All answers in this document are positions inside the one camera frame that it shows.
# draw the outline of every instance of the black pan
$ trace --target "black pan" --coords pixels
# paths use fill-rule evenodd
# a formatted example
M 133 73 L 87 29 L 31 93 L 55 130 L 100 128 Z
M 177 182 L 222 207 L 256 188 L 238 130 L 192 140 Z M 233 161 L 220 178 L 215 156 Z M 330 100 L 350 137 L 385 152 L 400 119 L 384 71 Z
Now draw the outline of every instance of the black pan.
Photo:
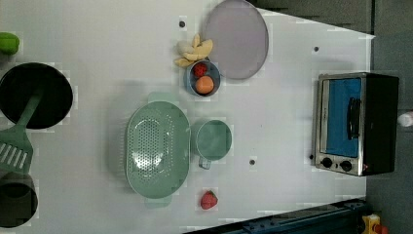
M 44 94 L 27 129 L 46 129 L 59 123 L 72 106 L 72 89 L 58 70 L 36 62 L 15 66 L 3 76 L 0 109 L 4 115 L 16 123 L 39 85 L 44 87 Z

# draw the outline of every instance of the blue bowl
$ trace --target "blue bowl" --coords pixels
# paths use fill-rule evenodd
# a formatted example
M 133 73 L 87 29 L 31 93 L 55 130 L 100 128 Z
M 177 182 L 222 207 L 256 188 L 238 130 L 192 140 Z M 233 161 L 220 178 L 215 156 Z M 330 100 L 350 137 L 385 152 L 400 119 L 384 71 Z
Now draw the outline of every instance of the blue bowl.
M 213 90 L 209 94 L 206 94 L 206 95 L 198 94 L 195 88 L 195 84 L 197 83 L 197 77 L 195 77 L 194 75 L 193 68 L 198 63 L 203 63 L 206 65 L 205 76 L 209 76 L 213 81 Z M 219 86 L 221 85 L 221 74 L 219 73 L 218 67 L 209 60 L 199 60 L 195 62 L 194 64 L 188 66 L 186 68 L 186 72 L 185 72 L 183 79 L 184 79 L 186 90 L 190 94 L 194 96 L 198 96 L 198 97 L 212 96 L 213 94 L 216 93 L 216 91 L 219 89 Z

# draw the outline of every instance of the dark floor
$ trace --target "dark floor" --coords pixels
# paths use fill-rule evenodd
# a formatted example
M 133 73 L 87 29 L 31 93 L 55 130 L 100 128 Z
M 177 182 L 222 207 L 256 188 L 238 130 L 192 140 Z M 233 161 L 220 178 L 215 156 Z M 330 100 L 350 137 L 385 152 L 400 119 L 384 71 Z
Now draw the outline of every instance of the dark floor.
M 413 0 L 250 0 L 258 8 L 374 34 L 373 67 L 400 78 L 399 112 L 413 110 Z M 366 200 L 391 233 L 413 233 L 413 127 L 399 127 L 395 171 L 367 178 Z

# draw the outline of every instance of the green spatula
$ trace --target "green spatula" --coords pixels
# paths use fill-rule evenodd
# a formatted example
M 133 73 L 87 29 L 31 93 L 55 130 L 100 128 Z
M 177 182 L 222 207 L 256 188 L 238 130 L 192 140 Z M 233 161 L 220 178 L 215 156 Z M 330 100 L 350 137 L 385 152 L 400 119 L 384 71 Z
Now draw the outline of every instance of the green spatula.
M 25 129 L 43 94 L 36 93 L 28 101 L 19 121 L 0 132 L 0 169 L 19 174 L 28 174 L 30 170 L 33 146 Z

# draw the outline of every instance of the red strawberry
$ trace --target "red strawberry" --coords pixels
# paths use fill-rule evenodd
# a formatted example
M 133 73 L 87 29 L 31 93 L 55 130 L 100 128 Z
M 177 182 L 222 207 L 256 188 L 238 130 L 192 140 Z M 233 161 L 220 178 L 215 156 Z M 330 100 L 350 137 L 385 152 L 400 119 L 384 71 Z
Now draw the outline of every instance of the red strawberry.
M 194 75 L 198 78 L 204 76 L 207 72 L 207 66 L 203 63 L 197 63 L 194 66 Z
M 216 206 L 216 204 L 218 204 L 218 198 L 210 190 L 206 192 L 206 194 L 204 194 L 203 198 L 201 199 L 201 207 L 204 210 L 211 209 Z

